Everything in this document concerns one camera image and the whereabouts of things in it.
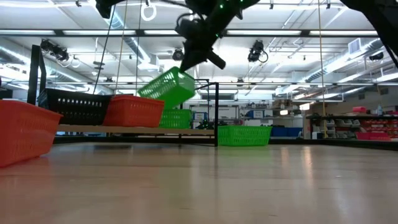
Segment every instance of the orange basket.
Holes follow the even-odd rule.
[[[61,117],[28,103],[0,100],[0,167],[48,153]]]
[[[159,127],[164,101],[137,96],[115,96],[106,112],[105,126]]]

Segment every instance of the air vent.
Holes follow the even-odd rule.
[[[202,94],[201,98],[203,100],[207,100],[208,99],[207,94]],[[209,95],[209,99],[210,100],[215,100],[216,99],[216,95],[215,94],[210,94]],[[232,94],[219,94],[218,95],[218,99],[219,100],[234,100],[234,93],[232,93]]]
[[[383,88],[380,90],[380,95],[387,95],[388,94],[388,88]]]
[[[361,51],[361,39],[358,38],[354,41],[352,41],[351,43],[348,44],[348,51],[349,54],[355,54],[357,52]]]

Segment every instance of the blue bin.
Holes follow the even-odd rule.
[[[287,137],[287,128],[273,127],[271,131],[272,137]]]
[[[264,118],[264,111],[263,110],[251,110],[246,113],[247,117],[250,118]]]
[[[298,137],[301,131],[303,128],[288,128],[287,135],[288,137]]]

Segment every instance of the ceiling beam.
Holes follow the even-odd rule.
[[[319,38],[319,30],[228,29],[223,37],[307,37]],[[378,37],[375,30],[321,30],[324,38]],[[110,37],[122,37],[123,30],[110,30]],[[107,29],[0,29],[0,37],[107,37]],[[173,29],[126,29],[124,37],[180,37]]]

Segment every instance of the security camera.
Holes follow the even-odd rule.
[[[184,53],[182,52],[182,49],[175,49],[172,58],[175,61],[183,60],[184,59]]]

